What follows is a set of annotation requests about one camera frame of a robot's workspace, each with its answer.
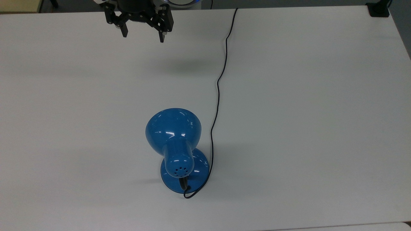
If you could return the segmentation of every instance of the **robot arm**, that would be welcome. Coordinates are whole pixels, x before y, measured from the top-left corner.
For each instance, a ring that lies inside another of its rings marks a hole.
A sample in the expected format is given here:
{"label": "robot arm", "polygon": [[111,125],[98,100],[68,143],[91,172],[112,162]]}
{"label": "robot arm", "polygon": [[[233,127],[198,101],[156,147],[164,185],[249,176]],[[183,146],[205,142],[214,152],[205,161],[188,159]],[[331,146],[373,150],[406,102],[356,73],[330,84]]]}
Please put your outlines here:
{"label": "robot arm", "polygon": [[[156,7],[152,0],[94,1],[103,5],[107,23],[114,24],[120,28],[124,38],[127,37],[128,34],[126,25],[128,20],[147,23],[151,27],[154,27],[159,33],[160,42],[164,42],[164,36],[173,29],[174,21],[168,4],[162,4],[160,7]],[[121,12],[119,16],[114,12],[116,7]]]}

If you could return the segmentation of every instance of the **black cable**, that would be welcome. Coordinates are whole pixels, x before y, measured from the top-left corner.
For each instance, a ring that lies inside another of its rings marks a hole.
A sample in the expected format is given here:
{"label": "black cable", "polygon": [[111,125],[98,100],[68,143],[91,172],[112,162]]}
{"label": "black cable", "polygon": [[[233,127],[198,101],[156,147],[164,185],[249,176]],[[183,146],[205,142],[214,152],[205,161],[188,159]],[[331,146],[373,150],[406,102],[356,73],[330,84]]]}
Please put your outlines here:
{"label": "black cable", "polygon": [[226,59],[225,59],[225,61],[224,61],[223,71],[221,72],[220,77],[218,77],[218,79],[217,79],[217,108],[216,108],[216,110],[215,110],[214,121],[213,121],[213,123],[212,123],[211,131],[210,131],[210,138],[211,138],[211,163],[210,163],[210,171],[208,172],[208,176],[207,176],[207,178],[205,179],[204,183],[203,183],[196,191],[194,191],[193,194],[191,194],[191,195],[189,195],[189,196],[186,196],[186,195],[187,195],[187,191],[190,190],[191,187],[190,187],[189,185],[187,186],[187,189],[184,191],[184,198],[186,198],[186,199],[190,199],[190,198],[192,198],[195,194],[197,194],[197,192],[199,192],[199,191],[205,186],[205,184],[207,183],[207,181],[208,181],[208,179],[210,178],[210,175],[211,175],[212,164],[213,164],[213,162],[214,162],[214,141],[213,141],[213,138],[212,138],[212,131],[213,131],[213,129],[214,129],[215,121],[217,120],[218,108],[219,108],[219,106],[220,106],[220,85],[219,85],[219,83],[220,83],[220,79],[221,79],[221,77],[223,76],[224,71],[225,71],[225,69],[226,69],[226,65],[227,65],[227,56],[228,56],[227,41],[228,41],[228,39],[229,39],[229,37],[230,37],[230,35],[231,35],[231,31],[233,30],[234,19],[236,18],[237,10],[238,10],[238,8],[236,8],[236,11],[234,11],[233,21],[231,22],[230,32],[229,32],[229,34],[228,34],[228,36],[227,36],[227,38],[226,38]]}

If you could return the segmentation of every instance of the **blue desk lamp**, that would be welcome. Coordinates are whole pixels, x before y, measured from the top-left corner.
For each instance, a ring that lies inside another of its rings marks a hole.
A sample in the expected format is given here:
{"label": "blue desk lamp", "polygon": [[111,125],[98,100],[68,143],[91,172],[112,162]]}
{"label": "blue desk lamp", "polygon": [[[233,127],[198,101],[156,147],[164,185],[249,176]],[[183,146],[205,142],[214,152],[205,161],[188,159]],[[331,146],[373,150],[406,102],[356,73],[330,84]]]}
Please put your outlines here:
{"label": "blue desk lamp", "polygon": [[177,192],[196,191],[208,176],[209,165],[196,148],[201,136],[201,123],[192,112],[171,108],[155,114],[145,128],[151,147],[164,156],[160,172],[166,186]]}

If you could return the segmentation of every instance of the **table surface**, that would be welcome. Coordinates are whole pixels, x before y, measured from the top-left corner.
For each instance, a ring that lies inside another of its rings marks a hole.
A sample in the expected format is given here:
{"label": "table surface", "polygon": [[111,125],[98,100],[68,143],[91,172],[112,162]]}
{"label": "table surface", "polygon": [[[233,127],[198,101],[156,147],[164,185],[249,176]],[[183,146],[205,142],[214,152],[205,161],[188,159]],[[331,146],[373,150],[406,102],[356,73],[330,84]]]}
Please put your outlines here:
{"label": "table surface", "polygon": [[411,220],[411,61],[365,6],[240,9],[192,199],[145,138],[181,107],[210,155],[234,10],[175,11],[164,44],[103,13],[0,15],[1,230],[255,231]]}

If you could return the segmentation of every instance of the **floor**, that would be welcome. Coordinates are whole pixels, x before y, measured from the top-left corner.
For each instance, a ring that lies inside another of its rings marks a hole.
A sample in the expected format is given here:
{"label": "floor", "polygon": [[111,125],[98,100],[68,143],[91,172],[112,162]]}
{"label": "floor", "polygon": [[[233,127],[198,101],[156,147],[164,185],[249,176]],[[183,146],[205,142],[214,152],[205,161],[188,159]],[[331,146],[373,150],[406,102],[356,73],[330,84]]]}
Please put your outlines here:
{"label": "floor", "polygon": [[[53,8],[49,0],[43,0],[41,13],[63,12],[102,12],[100,5],[93,0],[57,0],[58,8]],[[213,9],[238,8],[266,8],[266,7],[314,7],[314,6],[338,6],[338,5],[365,5],[367,2],[377,0],[213,0]],[[211,0],[203,0],[201,7],[209,9]],[[411,0],[393,0],[390,12],[397,25],[399,34],[411,57]]]}

